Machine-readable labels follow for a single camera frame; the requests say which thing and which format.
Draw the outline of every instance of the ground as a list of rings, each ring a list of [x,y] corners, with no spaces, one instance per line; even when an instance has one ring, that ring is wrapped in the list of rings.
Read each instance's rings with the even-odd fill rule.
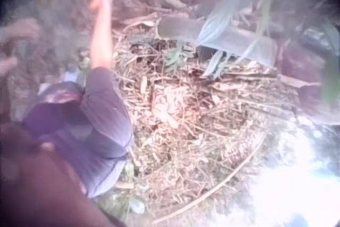
[[[120,186],[95,201],[129,226],[149,226],[155,221],[158,226],[274,226],[284,222],[289,213],[283,218],[259,217],[255,205],[261,193],[253,187],[263,186],[253,184],[263,182],[254,176],[295,166],[301,130],[304,137],[299,141],[315,131],[330,141],[320,146],[320,139],[307,136],[314,148],[329,146],[315,162],[329,152],[334,153],[329,160],[334,162],[339,156],[338,147],[332,144],[336,133],[311,124],[306,128],[299,122],[296,91],[280,82],[272,67],[231,58],[228,63],[233,65],[221,70],[216,79],[203,76],[209,61],[199,56],[197,45],[157,35],[159,18],[183,15],[173,11],[173,6],[180,5],[178,0],[162,4],[115,0],[113,79],[120,83],[135,143]],[[8,15],[9,20],[33,16],[45,35],[33,52],[30,45],[18,46],[22,61],[11,77],[10,89],[15,106],[12,115],[20,119],[42,83],[55,83],[74,67],[82,76],[86,74],[93,17],[86,0],[29,0],[8,8],[16,10]],[[247,159],[259,146],[254,159]],[[225,182],[245,160],[245,167]],[[336,173],[336,166],[326,169]],[[201,203],[170,217],[218,185],[221,188]],[[273,200],[264,201],[267,207],[261,213],[273,205]]]

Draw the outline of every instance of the leaf litter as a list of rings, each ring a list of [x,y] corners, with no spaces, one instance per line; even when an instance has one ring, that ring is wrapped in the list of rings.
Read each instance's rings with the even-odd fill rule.
[[[120,81],[135,130],[131,159],[121,181],[134,185],[128,190],[114,189],[98,201],[123,220],[130,218],[130,209],[158,218],[196,201],[221,184],[253,152],[258,145],[257,134],[266,136],[273,120],[287,121],[294,116],[296,91],[281,83],[273,68],[237,60],[257,39],[257,48],[250,58],[261,62],[256,58],[259,56],[266,58],[264,64],[272,64],[276,44],[256,33],[258,24],[262,35],[275,22],[268,17],[270,12],[275,18],[275,11],[261,8],[268,2],[233,0],[220,8],[217,4],[205,23],[191,20],[189,24],[187,11],[196,3],[186,1],[115,0],[114,79]],[[166,33],[171,35],[182,29],[180,38],[174,39],[190,43],[169,40],[172,35],[159,39],[159,20],[166,21],[167,16],[176,19],[165,23],[170,25],[166,29],[173,29]],[[85,15],[71,27],[88,33],[91,23],[92,17]],[[226,48],[226,42],[219,38],[228,33],[227,42],[236,51]],[[237,36],[242,40],[233,40]],[[220,50],[210,67],[195,58],[197,42]],[[237,48],[235,42],[243,45]],[[88,58],[88,51],[80,55],[81,58],[74,57],[79,66]],[[207,73],[214,80],[204,78],[209,76]],[[217,196],[211,198],[213,204],[220,203],[220,193],[235,194],[235,187],[245,176],[238,173],[228,187],[216,191]]]

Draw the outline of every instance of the raised arm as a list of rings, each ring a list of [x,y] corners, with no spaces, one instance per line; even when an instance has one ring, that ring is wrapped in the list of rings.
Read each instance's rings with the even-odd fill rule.
[[[91,69],[111,69],[113,43],[111,14],[113,0],[92,0],[90,9],[97,14],[95,29],[90,43]]]

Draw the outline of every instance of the stick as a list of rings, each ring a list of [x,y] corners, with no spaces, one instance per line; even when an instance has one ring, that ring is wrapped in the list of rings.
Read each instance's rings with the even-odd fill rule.
[[[202,201],[204,201],[206,198],[208,198],[210,195],[212,195],[214,192],[216,192],[218,189],[220,189],[222,186],[224,186],[227,182],[230,181],[230,179],[235,176],[238,171],[240,171],[240,169],[245,166],[245,164],[254,156],[254,154],[258,151],[258,149],[261,147],[263,141],[265,139],[265,135],[261,136],[261,141],[260,143],[255,147],[255,149],[253,150],[253,152],[225,179],[223,180],[221,183],[219,183],[217,186],[215,186],[214,188],[212,188],[210,191],[206,192],[205,194],[203,194],[202,196],[200,196],[199,198],[197,198],[196,200],[194,200],[193,202],[187,204],[186,206],[166,215],[163,217],[160,217],[158,219],[153,220],[152,224],[157,224],[160,222],[163,222],[165,220],[168,220],[174,216],[177,216],[179,214],[182,214],[183,212],[187,211],[188,209],[192,208],[193,206],[201,203]]]

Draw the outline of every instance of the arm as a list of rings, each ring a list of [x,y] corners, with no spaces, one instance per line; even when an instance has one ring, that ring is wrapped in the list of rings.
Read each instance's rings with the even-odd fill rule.
[[[111,34],[111,15],[113,0],[92,0],[90,9],[97,12],[96,23],[90,43],[91,69],[111,69],[113,43]]]
[[[35,19],[21,19],[7,27],[0,28],[0,49],[14,40],[36,39],[39,36],[39,25]]]

